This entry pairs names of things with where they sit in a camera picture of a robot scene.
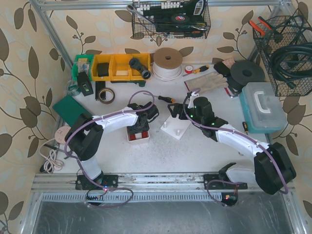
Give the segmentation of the black orange screwdriver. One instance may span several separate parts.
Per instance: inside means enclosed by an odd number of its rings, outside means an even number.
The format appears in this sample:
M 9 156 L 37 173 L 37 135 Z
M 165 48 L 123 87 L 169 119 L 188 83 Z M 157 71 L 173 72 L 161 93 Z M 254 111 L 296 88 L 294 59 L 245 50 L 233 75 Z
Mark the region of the black orange screwdriver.
M 156 97 L 158 100 L 162 100 L 169 104 L 175 103 L 175 100 L 171 97 L 163 97 L 163 96 L 154 96 L 154 97 Z

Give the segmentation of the white spring tray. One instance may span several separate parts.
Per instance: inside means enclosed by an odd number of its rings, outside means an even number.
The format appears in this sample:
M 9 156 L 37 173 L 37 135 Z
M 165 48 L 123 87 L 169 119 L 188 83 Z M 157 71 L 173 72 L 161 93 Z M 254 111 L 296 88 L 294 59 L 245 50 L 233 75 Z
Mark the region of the white spring tray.
M 128 139 L 128 142 L 129 142 L 131 145 L 138 145 L 138 144 L 148 143 L 149 138 L 150 138 L 149 131 L 148 131 L 148 134 L 149 134 L 149 137 L 148 137 L 148 138 L 142 138 L 141 133 L 131 133 L 130 127 L 127 127 L 127 139 Z M 135 134 L 135 135 L 136 135 L 136 140 L 130 141 L 130 140 L 129 140 L 129 135 L 130 135 L 130 134 Z

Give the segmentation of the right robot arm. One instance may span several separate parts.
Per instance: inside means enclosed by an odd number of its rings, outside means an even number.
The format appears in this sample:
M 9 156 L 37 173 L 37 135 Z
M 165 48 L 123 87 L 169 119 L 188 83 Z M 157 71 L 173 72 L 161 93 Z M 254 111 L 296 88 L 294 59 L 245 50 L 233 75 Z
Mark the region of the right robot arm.
M 232 183 L 254 184 L 273 195 L 286 193 L 287 184 L 296 178 L 296 171 L 285 147 L 276 142 L 268 144 L 258 141 L 215 116 L 206 97 L 187 95 L 183 103 L 168 104 L 172 117 L 189 120 L 204 136 L 228 145 L 248 158 L 251 166 L 230 163 L 219 172 L 219 180 Z

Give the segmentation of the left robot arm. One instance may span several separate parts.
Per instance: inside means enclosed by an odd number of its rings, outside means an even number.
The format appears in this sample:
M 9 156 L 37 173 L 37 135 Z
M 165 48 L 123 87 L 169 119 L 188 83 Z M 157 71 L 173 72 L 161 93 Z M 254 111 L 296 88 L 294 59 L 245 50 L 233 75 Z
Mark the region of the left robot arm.
M 103 116 L 81 114 L 65 137 L 65 147 L 74 153 L 66 152 L 66 155 L 75 158 L 82 171 L 77 176 L 76 189 L 116 188 L 113 180 L 104 175 L 95 156 L 102 136 L 126 127 L 128 136 L 142 134 L 142 138 L 145 138 L 149 123 L 158 116 L 159 110 L 152 102 L 146 105 L 131 103 L 120 111 Z

